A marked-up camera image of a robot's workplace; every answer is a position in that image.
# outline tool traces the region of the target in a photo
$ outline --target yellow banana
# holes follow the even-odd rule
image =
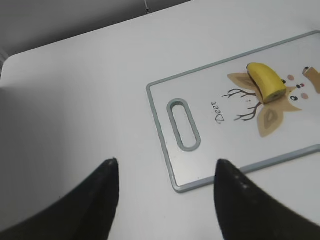
[[[246,69],[259,88],[264,104],[275,101],[286,94],[287,88],[281,78],[267,65],[251,62]]]

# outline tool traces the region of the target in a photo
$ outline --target deer illustration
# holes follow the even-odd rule
[[[257,117],[258,130],[261,137],[266,137],[272,134],[277,128],[280,127],[284,119],[284,112],[296,112],[301,110],[289,102],[289,97],[297,88],[296,86],[288,86],[285,96],[268,104],[263,104],[262,96],[258,87],[247,73],[232,73],[227,77],[239,88],[229,90],[228,94],[223,95],[222,97],[228,97],[229,99],[238,94],[242,95],[241,98],[245,96],[257,97],[258,103],[256,106],[248,108],[248,110],[251,110],[251,112],[248,114],[237,115],[235,121],[242,120],[246,122],[254,119],[258,108],[262,106],[262,110]],[[243,89],[254,91],[254,93],[247,92]],[[298,100],[296,96],[291,96],[290,98],[293,101]]]

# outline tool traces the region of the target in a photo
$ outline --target table surface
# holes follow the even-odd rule
[[[120,199],[110,240],[222,239],[213,186],[172,189],[146,86],[320,29],[319,7],[197,0],[10,57],[0,81],[0,230],[116,157]],[[248,176],[320,224],[318,157]]]

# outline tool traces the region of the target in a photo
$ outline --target white cutting board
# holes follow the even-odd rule
[[[320,142],[320,94],[303,75],[305,67],[320,71],[320,33],[308,33],[252,52],[147,86],[177,192],[201,187],[204,180],[206,184],[212,182],[218,159],[228,159],[241,168]],[[252,95],[255,87],[246,77],[246,66],[251,62],[271,67],[292,92],[270,105],[257,106],[259,100]],[[228,98],[228,92],[239,93]],[[167,111],[174,99],[187,102],[199,132],[201,143],[193,151],[178,146]],[[182,137],[182,142],[189,144],[187,138]]]

